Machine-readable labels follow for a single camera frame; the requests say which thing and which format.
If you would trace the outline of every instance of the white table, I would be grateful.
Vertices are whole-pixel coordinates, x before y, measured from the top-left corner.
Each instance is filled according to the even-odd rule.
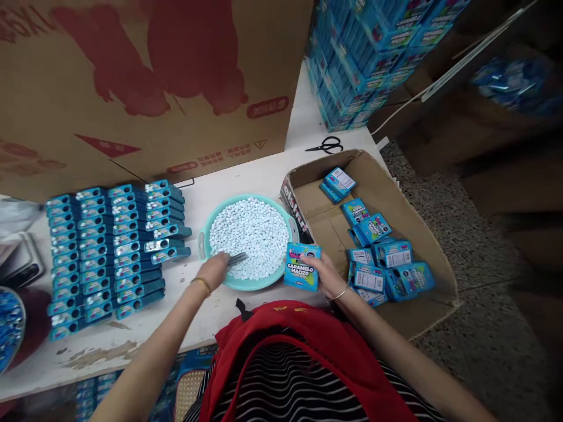
[[[211,211],[222,201],[242,193],[257,193],[279,199],[283,178],[289,170],[325,156],[323,151],[304,150],[320,145],[326,136],[315,98],[310,91],[307,72],[302,66],[285,151],[196,178],[192,186],[182,188],[186,198],[185,224],[194,233],[186,240],[192,256],[163,266],[165,298],[121,321],[114,317],[110,322],[88,327],[66,339],[57,342],[46,340],[29,359],[0,377],[0,401],[123,368],[195,277],[200,266],[196,238]],[[338,137],[345,149],[364,149],[386,168],[366,128],[341,132]],[[51,291],[50,238],[45,216],[30,228],[30,232],[47,266],[45,275],[33,286]],[[247,309],[275,300],[299,300],[317,306],[324,303],[320,293],[287,287],[281,282],[257,292],[240,292],[221,286],[199,310],[182,342],[181,351],[213,343],[217,331],[240,314],[235,308],[237,298],[247,305]]]

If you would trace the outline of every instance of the red backpack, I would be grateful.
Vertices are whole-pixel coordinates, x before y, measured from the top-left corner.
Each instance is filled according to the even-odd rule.
[[[370,420],[417,420],[385,377],[364,339],[350,324],[340,322],[323,310],[295,301],[264,304],[252,313],[253,316],[246,322],[237,316],[215,336],[219,350],[213,359],[215,367],[203,397],[200,421],[211,419],[231,373],[236,353],[245,339],[256,331],[273,326],[289,327],[303,336],[307,343],[287,335],[273,335],[260,341],[246,359],[223,421],[235,418],[240,383],[256,351],[278,342],[299,347],[332,371],[355,394]]]

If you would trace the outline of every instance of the bowl handle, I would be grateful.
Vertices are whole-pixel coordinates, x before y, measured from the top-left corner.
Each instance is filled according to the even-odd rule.
[[[299,243],[299,230],[297,229],[297,223],[293,217],[289,217],[287,219],[289,223],[289,227],[291,228],[291,241],[295,243]]]
[[[207,256],[205,255],[205,232],[201,231],[198,235],[198,255],[199,259],[202,261],[207,260]]]

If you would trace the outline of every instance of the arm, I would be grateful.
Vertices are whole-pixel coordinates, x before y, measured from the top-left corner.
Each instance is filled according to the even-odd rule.
[[[197,277],[215,290],[225,280],[229,255],[220,253],[200,268]],[[203,283],[188,286],[172,311],[117,379],[91,422],[146,421],[170,373],[178,349],[208,289]]]
[[[301,258],[317,269],[321,290],[333,298],[347,288],[347,283],[325,254],[322,260]],[[338,306],[362,334],[368,345],[386,361],[444,418],[452,421],[489,421],[496,419],[450,374],[397,333],[373,308],[349,289],[336,300]]]

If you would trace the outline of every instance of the scissors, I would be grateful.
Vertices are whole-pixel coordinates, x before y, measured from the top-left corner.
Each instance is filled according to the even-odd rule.
[[[331,139],[336,140],[336,142],[327,142]],[[309,148],[306,149],[305,152],[307,151],[324,151],[327,154],[334,154],[333,152],[330,152],[330,149],[333,148],[340,148],[339,152],[342,152],[344,150],[344,147],[340,144],[340,139],[338,139],[337,137],[327,137],[325,138],[325,140],[323,141],[323,143],[321,144],[320,147],[314,147],[314,148]]]

